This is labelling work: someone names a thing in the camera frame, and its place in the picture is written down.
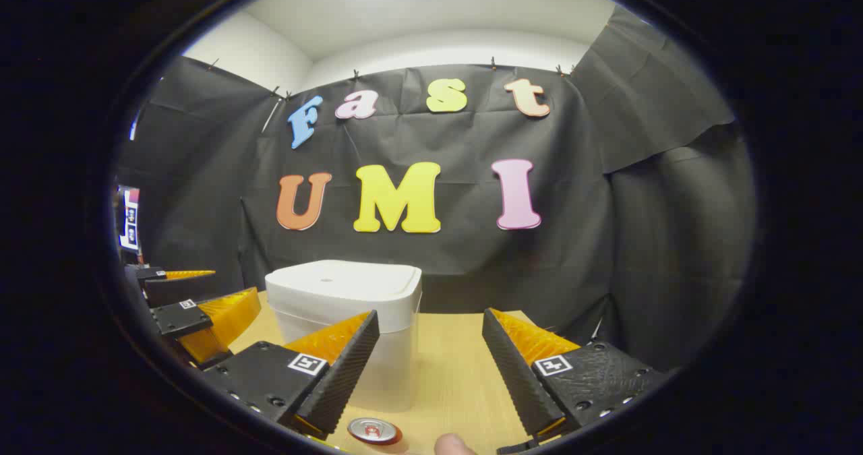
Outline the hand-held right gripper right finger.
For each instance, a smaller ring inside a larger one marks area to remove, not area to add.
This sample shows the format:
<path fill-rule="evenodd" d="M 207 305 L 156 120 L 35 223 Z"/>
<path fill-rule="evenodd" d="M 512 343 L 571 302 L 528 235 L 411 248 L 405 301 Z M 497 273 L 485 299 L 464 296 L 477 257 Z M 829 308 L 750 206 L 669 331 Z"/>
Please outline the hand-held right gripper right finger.
<path fill-rule="evenodd" d="M 610 342 L 579 345 L 493 308 L 483 339 L 532 442 L 616 414 L 669 376 Z"/>

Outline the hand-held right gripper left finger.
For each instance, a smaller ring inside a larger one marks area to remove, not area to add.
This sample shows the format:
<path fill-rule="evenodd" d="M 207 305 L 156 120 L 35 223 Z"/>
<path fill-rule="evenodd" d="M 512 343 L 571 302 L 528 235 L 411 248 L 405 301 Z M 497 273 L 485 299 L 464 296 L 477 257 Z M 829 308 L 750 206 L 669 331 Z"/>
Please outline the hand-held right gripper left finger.
<path fill-rule="evenodd" d="M 203 376 L 259 417 L 327 439 L 379 337 L 378 313 L 373 309 L 285 345 L 255 342 L 205 369 Z"/>

